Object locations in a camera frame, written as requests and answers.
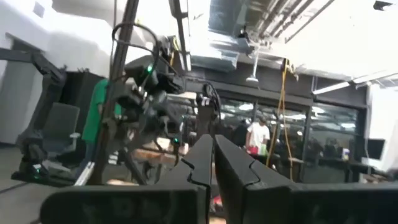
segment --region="green led light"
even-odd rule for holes
[[[147,72],[151,72],[152,71],[152,65],[149,65],[148,67],[147,67]]]

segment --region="black metal frame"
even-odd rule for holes
[[[137,8],[139,0],[128,0],[124,15],[123,22],[134,22],[136,20]],[[122,42],[129,42],[131,39],[131,34],[133,31],[133,26],[122,26],[119,33],[119,40]],[[106,100],[103,108],[103,118],[112,117],[115,102],[112,101],[113,93],[115,91],[116,85],[113,80],[117,80],[123,75],[124,64],[126,62],[126,55],[128,50],[128,45],[118,43],[114,55],[113,65],[111,66],[111,73],[109,74],[109,79],[111,80],[108,85],[108,90],[106,91]],[[95,144],[95,154],[93,155],[92,161],[95,162],[93,173],[88,179],[88,185],[101,185],[102,174],[105,169],[106,161],[108,160],[106,147],[108,146],[109,134],[107,125],[102,125],[96,137]]]

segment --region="black chair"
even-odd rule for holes
[[[80,137],[76,133],[76,124],[80,109],[76,106],[54,103],[42,130],[40,150],[37,154],[43,155],[42,165],[51,172],[51,169],[71,172],[57,161],[57,156],[76,150],[76,142]]]

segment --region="green shirt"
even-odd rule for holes
[[[99,81],[93,91],[93,96],[91,97],[90,108],[88,110],[85,129],[81,138],[85,141],[95,142],[95,137],[100,128],[101,115],[98,111],[98,105],[102,105],[105,102],[106,97],[106,87],[108,86],[108,79],[103,79]],[[120,105],[116,104],[114,109],[115,115],[121,114]]]

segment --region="wire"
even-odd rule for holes
[[[177,44],[177,38],[176,37],[173,38],[173,46],[174,46],[175,50],[177,50],[177,51],[180,50],[180,47],[178,47],[178,44]]]
[[[113,29],[116,27],[116,19],[118,18],[118,0],[114,0],[113,2]],[[112,73],[112,66],[113,66],[113,53],[114,53],[114,41],[112,38],[112,49],[111,49],[111,56],[109,57],[109,77]]]
[[[146,30],[151,36],[152,38],[155,40],[155,49],[156,51],[151,51],[152,55],[154,56],[154,63],[152,64],[152,70],[149,72],[148,76],[151,76],[152,73],[154,72],[156,66],[157,66],[157,62],[159,61],[160,58],[160,47],[159,47],[159,40],[156,37],[156,34],[148,27],[141,25],[141,24],[136,24],[135,22],[121,22],[118,25],[116,25],[113,30],[112,30],[112,40],[116,41],[119,44],[125,44],[131,47],[138,47],[140,45],[135,45],[135,44],[131,44],[130,42],[126,42],[126,41],[122,41],[122,40],[117,40],[116,39],[116,32],[118,31],[119,28],[122,28],[123,26],[136,26],[136,27],[140,27],[143,30]],[[144,50],[148,50],[146,47],[140,46],[138,48],[144,49]]]
[[[285,140],[286,140],[286,145],[287,145],[287,150],[289,153],[289,161],[290,161],[290,179],[293,179],[293,159],[292,159],[292,151],[290,150],[290,144],[289,144],[289,137],[287,136],[287,129],[286,129],[286,118],[285,118],[285,80],[286,80],[286,74],[287,74],[287,62],[288,60],[285,59],[284,63],[284,71],[282,72],[282,86],[280,89],[280,96],[279,96],[279,102],[278,102],[278,109],[277,109],[277,119],[279,120],[280,116],[280,109],[282,107],[282,116],[283,116],[283,122],[284,122],[284,131],[285,131]],[[274,150],[274,143],[275,143],[275,138],[276,138],[276,129],[277,126],[275,125],[272,133],[272,138],[271,138],[271,146],[269,149],[269,155],[267,156],[267,161],[266,161],[266,166],[269,167],[269,161],[272,157],[272,153]]]
[[[172,52],[172,57],[170,59],[170,65],[173,66],[174,63],[174,51]]]
[[[130,47],[136,47],[138,49],[143,49],[143,50],[146,50],[146,51],[150,52],[154,56],[154,63],[152,64],[152,68],[153,68],[152,71],[154,71],[156,69],[157,61],[161,60],[163,63],[165,63],[171,69],[171,71],[174,72],[174,74],[176,76],[181,77],[181,75],[173,68],[173,66],[166,59],[164,59],[163,57],[159,56],[160,47],[159,47],[159,44],[158,44],[159,42],[157,40],[157,37],[156,37],[155,33],[153,31],[151,31],[148,27],[144,26],[144,25],[135,24],[135,23],[134,23],[134,25],[132,25],[132,24],[133,23],[120,23],[120,24],[116,25],[116,27],[112,31],[112,39],[113,39],[113,41],[116,41],[116,43],[119,43],[119,44],[125,44],[125,45],[128,45]],[[150,50],[150,49],[148,49],[148,48],[146,48],[144,46],[138,45],[138,44],[132,44],[132,43],[129,43],[129,42],[117,40],[115,38],[116,31],[122,26],[137,26],[137,27],[140,27],[141,29],[144,29],[144,30],[148,31],[151,34],[151,36],[154,38],[154,40],[156,41],[155,48],[157,49],[157,51],[154,52],[153,50]]]

